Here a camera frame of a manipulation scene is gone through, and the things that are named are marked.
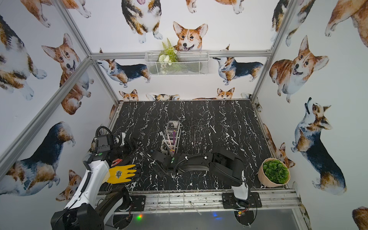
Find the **white toothbrush holder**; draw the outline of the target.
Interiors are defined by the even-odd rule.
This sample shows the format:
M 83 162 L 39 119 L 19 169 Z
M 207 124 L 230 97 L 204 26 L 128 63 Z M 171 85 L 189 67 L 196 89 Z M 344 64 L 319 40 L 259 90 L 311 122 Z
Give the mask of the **white toothbrush holder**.
M 173 145 L 173 134 L 172 134 L 174 130 L 176 131 L 175 145 Z M 172 153 L 171 151 L 167 151 L 167 148 L 166 148 L 163 140 L 162 140 L 162 143 L 161 143 L 161 151 L 164 154 L 170 155 L 171 157 L 173 157 L 176 154 L 176 152 L 178 151 L 178 148 L 179 148 L 181 123 L 179 121 L 176 121 L 176 120 L 170 120 L 167 124 L 166 130 L 162 131 L 162 132 L 165 136 L 165 140 L 168 142 L 170 148 L 175 150 L 175 153 Z

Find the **grey toothbrush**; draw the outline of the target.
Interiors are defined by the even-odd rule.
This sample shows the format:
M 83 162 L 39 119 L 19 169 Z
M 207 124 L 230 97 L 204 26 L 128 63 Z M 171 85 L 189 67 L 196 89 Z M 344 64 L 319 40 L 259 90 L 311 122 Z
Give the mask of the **grey toothbrush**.
M 162 132 L 162 131 L 160 131 L 160 135 L 163 137 L 163 141 L 164 141 L 164 144 L 165 144 L 165 146 L 166 146 L 166 148 L 167 148 L 167 151 L 170 151 L 170 150 L 171 150 L 171 148 L 170 148 L 170 146 L 169 146 L 168 142 L 165 140 L 165 136 L 164 136 L 164 134 L 163 134 L 163 132 Z

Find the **purple toothbrush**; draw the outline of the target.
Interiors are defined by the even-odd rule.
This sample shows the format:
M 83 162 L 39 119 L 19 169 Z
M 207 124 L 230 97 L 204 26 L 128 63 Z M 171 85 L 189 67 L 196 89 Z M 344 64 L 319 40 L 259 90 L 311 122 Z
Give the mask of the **purple toothbrush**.
M 172 133 L 173 133 L 172 134 L 172 138 L 173 138 L 172 145 L 175 145 L 175 142 L 176 142 L 176 131 L 174 130 Z

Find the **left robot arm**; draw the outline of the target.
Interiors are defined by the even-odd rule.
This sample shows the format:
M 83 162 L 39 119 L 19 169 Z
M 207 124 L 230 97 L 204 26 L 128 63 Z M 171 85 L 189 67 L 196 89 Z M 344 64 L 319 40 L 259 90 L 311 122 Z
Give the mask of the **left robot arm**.
M 94 139 L 95 150 L 83 162 L 86 172 L 80 186 L 64 210 L 51 218 L 54 230 L 103 230 L 119 206 L 131 204 L 126 187 L 111 190 L 98 205 L 95 202 L 103 183 L 121 184 L 128 176 L 135 175 L 133 165 L 113 165 L 118 158 L 135 153 L 140 141 L 128 139 L 124 133 L 118 136 L 97 134 Z

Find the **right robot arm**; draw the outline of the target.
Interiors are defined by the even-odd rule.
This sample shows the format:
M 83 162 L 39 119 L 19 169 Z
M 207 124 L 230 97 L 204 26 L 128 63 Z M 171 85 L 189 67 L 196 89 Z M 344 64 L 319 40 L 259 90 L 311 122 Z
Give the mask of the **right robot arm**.
M 249 197 L 243 159 L 224 148 L 202 154 L 176 153 L 173 156 L 159 150 L 150 150 L 145 152 L 145 156 L 164 175 L 177 176 L 190 171 L 208 171 L 231 186 L 236 199 L 246 201 Z

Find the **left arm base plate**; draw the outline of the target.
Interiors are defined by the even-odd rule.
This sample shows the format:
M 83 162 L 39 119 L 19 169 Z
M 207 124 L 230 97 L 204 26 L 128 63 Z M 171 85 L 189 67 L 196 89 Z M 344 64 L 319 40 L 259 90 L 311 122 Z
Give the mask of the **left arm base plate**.
M 145 195 L 134 195 L 130 197 L 129 203 L 122 203 L 118 210 L 120 212 L 143 212 L 145 209 L 145 203 Z

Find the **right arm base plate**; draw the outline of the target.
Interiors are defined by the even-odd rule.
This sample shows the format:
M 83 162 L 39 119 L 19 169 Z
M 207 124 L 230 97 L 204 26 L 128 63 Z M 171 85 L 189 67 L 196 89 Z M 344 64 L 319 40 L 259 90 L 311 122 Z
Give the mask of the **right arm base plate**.
M 247 200 L 236 198 L 234 193 L 222 193 L 221 201 L 225 209 L 244 210 L 246 208 L 261 208 L 262 202 L 257 192 L 251 192 Z

